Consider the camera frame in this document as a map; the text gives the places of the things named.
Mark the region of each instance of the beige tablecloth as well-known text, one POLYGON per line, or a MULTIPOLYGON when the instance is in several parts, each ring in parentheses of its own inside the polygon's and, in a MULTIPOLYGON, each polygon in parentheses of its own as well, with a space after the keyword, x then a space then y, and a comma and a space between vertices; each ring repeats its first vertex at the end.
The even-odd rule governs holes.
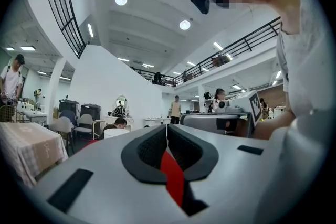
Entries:
POLYGON ((68 158, 62 137, 37 123, 0 123, 0 146, 28 187, 43 170, 68 158))

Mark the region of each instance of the white wall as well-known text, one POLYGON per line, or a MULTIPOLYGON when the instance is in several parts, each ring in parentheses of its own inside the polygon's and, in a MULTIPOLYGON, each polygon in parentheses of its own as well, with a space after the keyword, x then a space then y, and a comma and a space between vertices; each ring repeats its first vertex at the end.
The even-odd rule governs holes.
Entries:
MULTIPOLYGON (((168 116, 168 110, 170 109, 170 106, 174 101, 175 95, 176 94, 167 94, 167 93, 162 94, 161 113, 164 117, 168 116)), ((193 102, 180 101, 180 104, 182 113, 185 113, 186 110, 194 110, 193 102)))
POLYGON ((101 106, 101 118, 119 95, 127 99, 135 129, 144 127, 145 118, 161 117, 161 90, 103 47, 88 45, 73 75, 69 99, 101 106))
MULTIPOLYGON (((42 89, 39 102, 41 105, 44 105, 46 98, 43 97, 46 97, 46 94, 48 93, 49 80, 50 78, 40 76, 36 71, 30 69, 28 71, 26 82, 23 88, 22 97, 29 97, 35 101, 34 91, 37 89, 42 89)), ((69 94, 69 90, 70 83, 60 80, 56 91, 54 107, 59 106, 59 100, 64 99, 69 94)))

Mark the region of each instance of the white chair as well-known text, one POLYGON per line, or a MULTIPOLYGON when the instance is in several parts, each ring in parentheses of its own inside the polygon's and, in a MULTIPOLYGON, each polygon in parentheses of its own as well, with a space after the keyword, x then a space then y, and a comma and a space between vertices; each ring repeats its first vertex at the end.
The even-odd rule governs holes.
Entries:
POLYGON ((69 148, 69 142, 72 149, 72 153, 74 154, 75 151, 73 149, 73 137, 72 137, 72 123, 71 121, 66 117, 60 117, 56 119, 52 124, 45 125, 45 128, 54 131, 56 133, 59 133, 62 135, 62 133, 66 133, 66 150, 68 152, 69 148))
POLYGON ((104 131, 104 139, 115 137, 121 134, 129 133, 126 129, 107 129, 104 131))

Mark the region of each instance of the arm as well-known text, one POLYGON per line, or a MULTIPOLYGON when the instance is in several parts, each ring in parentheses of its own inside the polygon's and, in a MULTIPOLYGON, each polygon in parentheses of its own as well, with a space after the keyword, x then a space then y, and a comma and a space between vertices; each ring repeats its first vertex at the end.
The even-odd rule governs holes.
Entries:
MULTIPOLYGON (((272 132, 280 127, 289 126, 295 119, 295 115, 290 108, 290 103, 288 99, 288 93, 286 93, 286 111, 284 114, 278 116, 275 119, 270 119, 267 121, 259 121, 253 133, 253 138, 268 140, 272 132)), ((245 136, 247 132, 247 122, 244 120, 239 120, 237 122, 236 133, 238 136, 245 136)))

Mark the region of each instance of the chair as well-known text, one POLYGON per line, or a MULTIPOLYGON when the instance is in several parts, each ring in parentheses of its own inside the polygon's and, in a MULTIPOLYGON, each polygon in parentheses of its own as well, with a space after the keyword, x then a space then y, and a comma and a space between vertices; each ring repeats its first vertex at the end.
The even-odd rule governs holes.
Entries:
POLYGON ((15 107, 4 105, 0 108, 0 122, 14 122, 15 107))
POLYGON ((100 134, 96 134, 95 133, 95 124, 97 122, 105 122, 105 121, 100 121, 100 120, 96 120, 94 121, 92 119, 92 116, 90 114, 83 114, 78 120, 77 123, 79 125, 79 127, 76 127, 74 129, 74 132, 77 134, 77 132, 81 132, 81 133, 88 133, 91 134, 92 133, 92 139, 95 139, 95 135, 96 136, 100 136, 100 134))
POLYGON ((62 135, 62 133, 66 133, 66 150, 69 154, 68 148, 69 148, 69 139, 71 139, 70 146, 72 149, 72 153, 74 154, 75 151, 73 149, 73 136, 72 136, 72 126, 71 122, 67 117, 60 117, 56 119, 52 124, 45 125, 45 128, 54 131, 56 133, 59 133, 62 135))
POLYGON ((115 137, 125 133, 129 133, 129 131, 126 129, 106 129, 104 130, 104 139, 115 137))

